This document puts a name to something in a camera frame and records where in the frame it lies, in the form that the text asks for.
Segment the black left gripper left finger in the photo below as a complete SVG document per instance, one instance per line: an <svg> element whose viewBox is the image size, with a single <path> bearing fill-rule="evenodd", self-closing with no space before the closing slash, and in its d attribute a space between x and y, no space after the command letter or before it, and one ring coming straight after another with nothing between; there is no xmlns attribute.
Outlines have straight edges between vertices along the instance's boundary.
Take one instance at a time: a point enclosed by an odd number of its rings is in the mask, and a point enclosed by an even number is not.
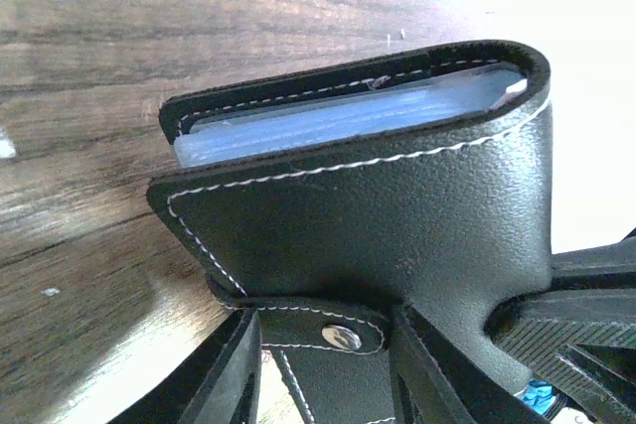
<svg viewBox="0 0 636 424"><path fill-rule="evenodd" d="M254 423L260 352L258 311L234 311L163 381L111 421Z"/></svg>

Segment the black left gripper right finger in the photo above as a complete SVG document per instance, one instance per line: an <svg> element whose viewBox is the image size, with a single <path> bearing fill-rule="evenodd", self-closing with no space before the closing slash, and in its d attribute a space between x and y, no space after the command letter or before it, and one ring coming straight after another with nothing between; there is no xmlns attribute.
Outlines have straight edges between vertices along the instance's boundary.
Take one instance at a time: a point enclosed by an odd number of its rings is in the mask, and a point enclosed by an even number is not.
<svg viewBox="0 0 636 424"><path fill-rule="evenodd" d="M541 423L414 308L393 310L398 423ZM514 298L485 325L501 351L601 423L635 420L635 242L561 253L546 293Z"/></svg>

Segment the black leather card holder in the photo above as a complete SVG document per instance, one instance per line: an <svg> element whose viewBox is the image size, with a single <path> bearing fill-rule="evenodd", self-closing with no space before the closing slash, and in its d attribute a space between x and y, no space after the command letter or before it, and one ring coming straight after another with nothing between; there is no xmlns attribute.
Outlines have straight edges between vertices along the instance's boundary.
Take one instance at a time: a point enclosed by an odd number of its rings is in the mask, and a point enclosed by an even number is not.
<svg viewBox="0 0 636 424"><path fill-rule="evenodd" d="M307 423L392 423L393 308L443 337L470 393L530 371L485 324L551 282L551 68L462 42L176 96L180 170L148 203L232 311L255 310Z"/></svg>

